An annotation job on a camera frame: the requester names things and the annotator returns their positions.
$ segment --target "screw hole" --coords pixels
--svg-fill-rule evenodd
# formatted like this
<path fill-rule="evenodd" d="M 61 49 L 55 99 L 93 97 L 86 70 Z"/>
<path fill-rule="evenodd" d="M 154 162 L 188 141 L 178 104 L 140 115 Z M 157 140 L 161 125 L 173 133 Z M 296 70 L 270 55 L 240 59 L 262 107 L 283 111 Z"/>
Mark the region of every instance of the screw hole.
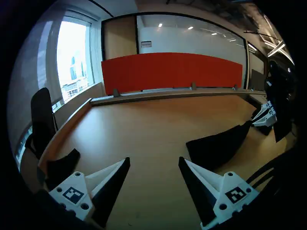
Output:
<path fill-rule="evenodd" d="M 88 204 L 83 203 L 83 204 L 81 204 L 81 208 L 84 209 L 84 210 L 87 210 L 87 209 L 89 209 L 89 206 L 88 206 Z"/>
<path fill-rule="evenodd" d="M 232 214 L 232 216 L 235 217 L 235 216 L 237 216 L 238 214 L 239 214 L 238 211 L 234 211 L 233 214 Z"/>
<path fill-rule="evenodd" d="M 220 209 L 221 209 L 221 210 L 225 210 L 226 208 L 227 208 L 227 205 L 226 205 L 226 204 L 221 204 L 221 205 L 220 205 Z"/>
<path fill-rule="evenodd" d="M 62 206 L 64 209 L 66 208 L 66 205 L 63 203 L 60 203 L 60 206 Z"/>
<path fill-rule="evenodd" d="M 70 215 L 76 216 L 76 212 L 74 210 L 68 210 L 67 211 Z"/>

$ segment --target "black cloth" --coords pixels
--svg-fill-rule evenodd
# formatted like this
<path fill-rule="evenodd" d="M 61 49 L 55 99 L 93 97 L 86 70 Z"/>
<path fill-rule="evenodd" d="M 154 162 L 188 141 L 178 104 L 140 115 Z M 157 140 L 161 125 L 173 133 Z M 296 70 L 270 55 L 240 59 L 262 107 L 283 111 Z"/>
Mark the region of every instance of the black cloth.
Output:
<path fill-rule="evenodd" d="M 67 156 L 59 160 L 47 161 L 48 178 L 46 179 L 46 185 L 50 191 L 74 172 L 79 159 L 80 153 L 73 149 Z"/>
<path fill-rule="evenodd" d="M 31 99 L 32 139 L 35 155 L 41 158 L 45 148 L 56 133 L 50 93 L 42 88 Z"/>
<path fill-rule="evenodd" d="M 225 132 L 187 142 L 191 161 L 210 171 L 222 166 L 240 148 L 251 123 L 247 121 Z"/>

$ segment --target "metal bracket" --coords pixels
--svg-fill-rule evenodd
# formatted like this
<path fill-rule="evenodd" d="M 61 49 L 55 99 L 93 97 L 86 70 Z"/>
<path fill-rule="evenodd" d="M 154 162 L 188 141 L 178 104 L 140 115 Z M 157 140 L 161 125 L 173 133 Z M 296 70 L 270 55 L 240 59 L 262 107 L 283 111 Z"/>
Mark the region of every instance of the metal bracket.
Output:
<path fill-rule="evenodd" d="M 234 85 L 233 90 L 237 91 L 237 89 L 238 89 L 237 85 Z"/>
<path fill-rule="evenodd" d="M 188 189 L 192 189 L 190 194 L 198 213 L 203 212 L 208 215 L 210 211 L 212 212 L 212 210 L 202 210 L 201 205 L 206 199 L 213 206 L 214 215 L 211 221 L 203 223 L 205 218 L 200 215 L 202 230 L 210 229 L 230 219 L 234 213 L 240 212 L 244 205 L 248 205 L 258 195 L 258 191 L 234 172 L 220 176 L 183 157 L 179 158 L 179 168 L 186 184 L 189 185 Z"/>
<path fill-rule="evenodd" d="M 120 94 L 117 89 L 113 89 L 113 97 L 120 97 Z"/>
<path fill-rule="evenodd" d="M 266 110 L 270 109 L 272 106 L 273 105 L 270 101 L 268 101 L 266 104 L 261 105 L 261 110 L 259 111 L 259 113 L 257 113 L 253 120 L 256 120 L 259 116 L 261 116 L 261 114 L 263 114 Z"/>
<path fill-rule="evenodd" d="M 196 89 L 197 89 L 196 83 L 195 83 L 195 82 L 192 82 L 192 84 L 191 84 L 191 90 L 196 90 Z"/>
<path fill-rule="evenodd" d="M 264 117 L 262 117 L 261 119 L 259 119 L 258 121 L 252 123 L 254 126 L 258 127 L 258 126 L 271 126 L 274 123 L 277 122 L 277 118 L 276 118 L 276 112 L 274 110 L 273 107 L 271 107 L 269 109 L 269 112 L 267 113 L 267 115 L 265 115 Z"/>
<path fill-rule="evenodd" d="M 129 167 L 126 158 L 88 176 L 74 172 L 49 194 L 80 220 L 104 228 Z"/>

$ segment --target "desk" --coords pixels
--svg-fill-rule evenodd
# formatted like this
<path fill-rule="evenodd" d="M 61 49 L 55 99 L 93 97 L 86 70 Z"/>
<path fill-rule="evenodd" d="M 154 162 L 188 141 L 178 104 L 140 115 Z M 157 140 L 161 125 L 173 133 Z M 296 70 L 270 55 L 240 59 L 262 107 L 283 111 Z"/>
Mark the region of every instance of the desk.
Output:
<path fill-rule="evenodd" d="M 81 153 L 85 175 L 130 157 L 131 167 L 107 222 L 117 229 L 199 229 L 200 219 L 178 167 L 190 159 L 185 143 L 223 132 L 250 119 L 255 108 L 236 95 L 173 98 L 92 107 L 58 149 Z M 251 128 L 237 154 L 216 170 L 243 179 L 284 152 Z"/>

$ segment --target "wooden panel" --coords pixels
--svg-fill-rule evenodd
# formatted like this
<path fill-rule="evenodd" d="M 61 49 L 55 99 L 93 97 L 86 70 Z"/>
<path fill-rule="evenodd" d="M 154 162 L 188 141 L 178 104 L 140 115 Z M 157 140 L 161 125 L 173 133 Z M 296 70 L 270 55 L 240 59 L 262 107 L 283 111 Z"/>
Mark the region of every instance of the wooden panel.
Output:
<path fill-rule="evenodd" d="M 76 170 L 88 175 L 130 157 L 131 167 L 107 222 L 108 230 L 199 229 L 200 219 L 178 167 L 190 159 L 185 143 L 248 120 L 255 108 L 238 96 L 190 97 L 92 107 L 76 125 L 59 157 L 81 153 Z M 251 128 L 232 160 L 217 173 L 243 179 L 284 152 Z"/>
<path fill-rule="evenodd" d="M 69 132 L 73 129 L 74 125 L 83 117 L 83 115 L 90 110 L 91 104 L 90 101 L 92 99 L 88 99 L 83 105 L 81 105 L 62 125 L 62 127 L 56 132 L 53 136 L 49 144 L 47 145 L 41 159 L 38 163 L 40 169 L 47 174 L 46 164 L 47 161 L 55 160 L 58 157 L 59 147 L 65 141 Z"/>
<path fill-rule="evenodd" d="M 108 95 L 173 87 L 241 87 L 242 65 L 200 54 L 150 53 L 102 62 Z"/>
<path fill-rule="evenodd" d="M 104 42 L 106 60 L 137 54 L 134 16 L 107 22 Z"/>

